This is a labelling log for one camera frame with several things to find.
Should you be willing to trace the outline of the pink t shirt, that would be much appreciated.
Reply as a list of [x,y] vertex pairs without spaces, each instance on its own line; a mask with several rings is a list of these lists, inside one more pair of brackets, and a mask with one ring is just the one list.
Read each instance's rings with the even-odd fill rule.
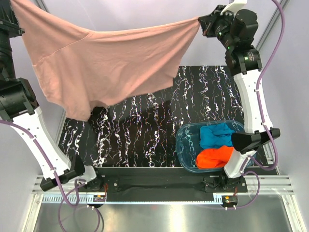
[[200,24],[196,18],[161,26],[94,31],[43,11],[28,0],[11,6],[49,102],[71,119],[87,121],[95,107],[173,85]]

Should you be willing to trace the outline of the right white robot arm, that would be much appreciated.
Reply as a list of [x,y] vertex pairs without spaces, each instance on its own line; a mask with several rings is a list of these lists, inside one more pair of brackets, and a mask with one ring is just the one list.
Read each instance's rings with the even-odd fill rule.
[[225,62],[239,89],[243,107],[244,131],[232,134],[234,150],[218,179],[220,188],[227,192],[240,182],[256,151],[281,134],[267,113],[261,57],[252,44],[258,29],[257,15],[244,9],[246,3],[231,0],[228,5],[218,5],[211,14],[198,19],[203,36],[217,38],[226,49]]

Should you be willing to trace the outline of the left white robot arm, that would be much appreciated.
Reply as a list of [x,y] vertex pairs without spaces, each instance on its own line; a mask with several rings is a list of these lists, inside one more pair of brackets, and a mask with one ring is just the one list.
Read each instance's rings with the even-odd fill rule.
[[24,34],[8,0],[0,2],[0,122],[13,128],[39,163],[43,191],[71,180],[85,181],[85,188],[100,191],[104,179],[93,166],[75,155],[69,159],[49,134],[41,108],[28,80],[16,78],[10,39]]

